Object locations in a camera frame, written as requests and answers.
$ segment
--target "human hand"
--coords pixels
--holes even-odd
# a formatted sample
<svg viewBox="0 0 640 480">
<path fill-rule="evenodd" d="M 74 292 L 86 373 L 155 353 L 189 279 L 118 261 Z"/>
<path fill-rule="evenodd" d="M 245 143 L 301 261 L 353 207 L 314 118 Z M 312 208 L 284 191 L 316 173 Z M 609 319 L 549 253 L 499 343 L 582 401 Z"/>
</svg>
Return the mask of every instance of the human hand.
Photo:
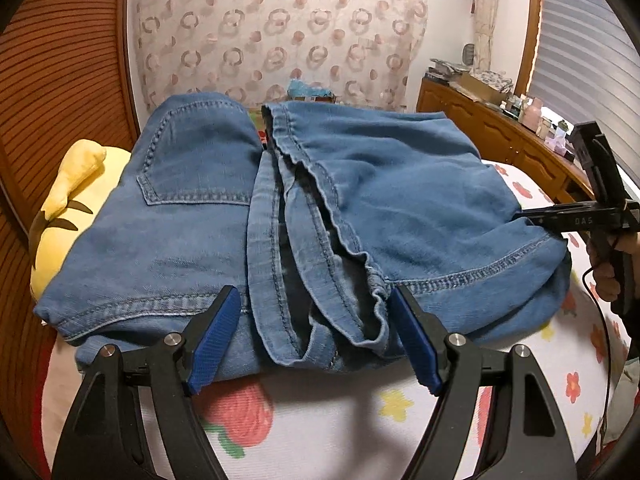
<svg viewBox="0 0 640 480">
<path fill-rule="evenodd" d="M 638 233 L 622 235 L 615 247 L 616 250 L 631 254 L 634 268 L 634 283 L 636 290 L 634 297 L 640 299 L 640 237 Z M 596 292 L 603 301 L 615 301 L 620 294 L 620 284 L 615 279 L 613 266 L 609 262 L 601 262 L 591 241 L 587 244 L 587 253 L 591 265 L 594 267 L 593 279 L 596 280 Z"/>
</svg>

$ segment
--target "cardboard box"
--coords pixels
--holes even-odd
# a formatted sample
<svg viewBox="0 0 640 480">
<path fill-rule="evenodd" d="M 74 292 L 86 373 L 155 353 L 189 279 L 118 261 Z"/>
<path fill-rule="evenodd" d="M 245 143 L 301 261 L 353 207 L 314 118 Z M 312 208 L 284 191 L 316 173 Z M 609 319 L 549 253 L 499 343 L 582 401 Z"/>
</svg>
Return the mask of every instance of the cardboard box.
<svg viewBox="0 0 640 480">
<path fill-rule="evenodd" d="M 500 93 L 469 73 L 463 73 L 457 76 L 455 81 L 462 86 L 462 88 L 477 96 L 481 101 L 485 101 L 487 103 L 493 103 L 494 105 L 500 106 L 502 101 L 506 101 L 509 98 L 508 92 Z"/>
</svg>

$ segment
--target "pink bottle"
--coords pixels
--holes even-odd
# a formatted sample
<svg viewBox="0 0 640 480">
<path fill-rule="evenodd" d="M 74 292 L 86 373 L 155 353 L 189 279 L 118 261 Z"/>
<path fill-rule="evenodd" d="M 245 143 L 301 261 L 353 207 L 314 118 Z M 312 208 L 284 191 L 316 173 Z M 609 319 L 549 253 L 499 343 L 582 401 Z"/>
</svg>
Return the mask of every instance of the pink bottle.
<svg viewBox="0 0 640 480">
<path fill-rule="evenodd" d="M 532 104 L 530 104 L 524 111 L 524 117 L 522 118 L 522 125 L 526 126 L 529 130 L 536 131 L 542 118 L 542 99 L 535 97 Z"/>
</svg>

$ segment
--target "stuffed animal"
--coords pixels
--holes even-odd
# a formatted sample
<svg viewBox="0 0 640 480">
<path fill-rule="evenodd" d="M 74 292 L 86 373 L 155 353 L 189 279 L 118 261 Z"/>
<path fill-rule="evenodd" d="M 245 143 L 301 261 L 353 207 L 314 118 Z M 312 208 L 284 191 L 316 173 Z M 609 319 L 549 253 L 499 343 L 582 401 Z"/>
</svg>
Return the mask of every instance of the stuffed animal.
<svg viewBox="0 0 640 480">
<path fill-rule="evenodd" d="M 118 185 L 131 154 L 81 139 L 66 152 L 49 195 L 29 229 L 31 295 L 37 301 L 71 246 Z"/>
</svg>

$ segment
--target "zebra blind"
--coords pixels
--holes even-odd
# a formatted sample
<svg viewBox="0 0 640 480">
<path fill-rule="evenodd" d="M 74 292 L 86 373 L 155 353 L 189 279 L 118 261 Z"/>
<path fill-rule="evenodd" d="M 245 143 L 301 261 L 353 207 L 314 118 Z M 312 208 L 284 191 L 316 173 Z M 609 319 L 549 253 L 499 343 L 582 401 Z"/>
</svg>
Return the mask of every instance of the zebra blind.
<svg viewBox="0 0 640 480">
<path fill-rule="evenodd" d="M 529 96 L 567 121 L 598 121 L 640 185 L 640 56 L 605 0 L 543 0 Z"/>
</svg>

